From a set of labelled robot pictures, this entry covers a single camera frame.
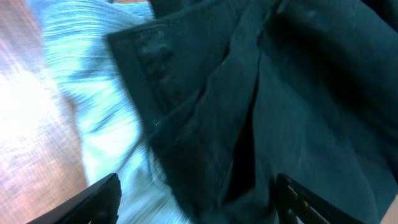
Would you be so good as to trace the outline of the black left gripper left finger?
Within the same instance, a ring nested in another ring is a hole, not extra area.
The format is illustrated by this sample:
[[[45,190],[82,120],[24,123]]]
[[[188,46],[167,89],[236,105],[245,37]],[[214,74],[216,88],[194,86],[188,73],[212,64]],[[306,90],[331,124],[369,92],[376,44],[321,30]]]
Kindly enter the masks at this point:
[[[109,174],[28,224],[116,224],[121,201],[121,183]]]

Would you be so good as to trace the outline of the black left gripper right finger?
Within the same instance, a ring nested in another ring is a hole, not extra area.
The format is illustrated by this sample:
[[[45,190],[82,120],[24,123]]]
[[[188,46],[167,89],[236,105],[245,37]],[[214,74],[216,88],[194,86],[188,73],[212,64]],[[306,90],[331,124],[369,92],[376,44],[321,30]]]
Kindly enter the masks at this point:
[[[275,183],[275,207],[281,224],[363,224],[284,174]]]

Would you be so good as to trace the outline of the black garment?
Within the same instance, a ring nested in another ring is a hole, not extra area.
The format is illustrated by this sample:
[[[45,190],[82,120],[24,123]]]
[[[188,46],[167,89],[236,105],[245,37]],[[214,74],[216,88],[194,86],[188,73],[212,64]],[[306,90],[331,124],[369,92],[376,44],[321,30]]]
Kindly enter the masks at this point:
[[[396,1],[29,1],[119,223],[277,223],[279,176],[379,223],[397,195]]]

